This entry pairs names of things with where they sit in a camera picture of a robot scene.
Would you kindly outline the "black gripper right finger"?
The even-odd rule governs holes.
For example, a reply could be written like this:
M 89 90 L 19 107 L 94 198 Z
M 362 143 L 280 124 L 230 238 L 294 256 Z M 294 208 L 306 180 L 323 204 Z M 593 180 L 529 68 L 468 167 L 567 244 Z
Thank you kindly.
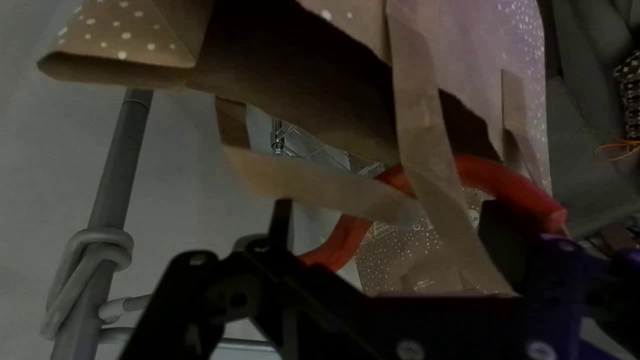
M 636 247 L 597 258 L 567 236 L 533 230 L 496 200 L 482 204 L 478 230 L 498 270 L 525 297 L 522 360 L 621 360 L 583 336 L 586 319 L 640 360 Z

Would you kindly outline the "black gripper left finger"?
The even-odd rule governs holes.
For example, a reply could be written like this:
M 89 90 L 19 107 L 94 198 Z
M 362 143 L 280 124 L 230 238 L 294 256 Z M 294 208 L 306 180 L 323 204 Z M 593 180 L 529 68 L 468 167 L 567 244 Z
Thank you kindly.
M 252 322 L 283 360 L 395 360 L 398 338 L 372 300 L 288 249 L 293 204 L 229 258 L 184 251 L 166 268 L 121 360 L 211 360 L 225 330 Z

